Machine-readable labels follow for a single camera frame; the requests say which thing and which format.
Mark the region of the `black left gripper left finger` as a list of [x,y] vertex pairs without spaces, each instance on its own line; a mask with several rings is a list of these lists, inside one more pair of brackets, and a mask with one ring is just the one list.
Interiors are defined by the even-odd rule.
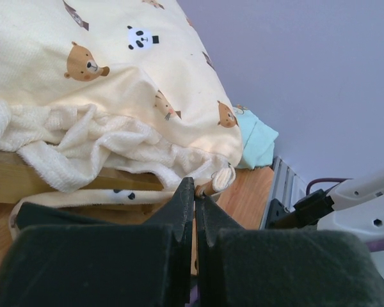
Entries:
[[189,301],[194,182],[138,225],[26,202],[0,265],[0,306],[184,306]]

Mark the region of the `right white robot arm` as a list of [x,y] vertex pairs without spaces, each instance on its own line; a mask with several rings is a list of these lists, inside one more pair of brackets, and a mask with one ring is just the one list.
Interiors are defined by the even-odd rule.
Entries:
[[349,232],[370,252],[384,251],[384,168],[358,178],[319,178],[305,196],[287,211],[274,199],[266,229],[301,229]]

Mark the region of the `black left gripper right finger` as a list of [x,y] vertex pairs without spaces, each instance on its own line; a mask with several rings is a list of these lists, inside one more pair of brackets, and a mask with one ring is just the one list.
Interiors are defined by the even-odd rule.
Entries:
[[350,233],[247,230],[196,205],[201,306],[384,306],[384,279]]

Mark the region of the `cream animal print mattress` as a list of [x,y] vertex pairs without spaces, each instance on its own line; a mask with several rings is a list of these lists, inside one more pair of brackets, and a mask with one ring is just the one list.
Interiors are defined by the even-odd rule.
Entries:
[[232,104],[176,1],[0,1],[0,151],[52,187],[52,208],[198,196],[235,179]]

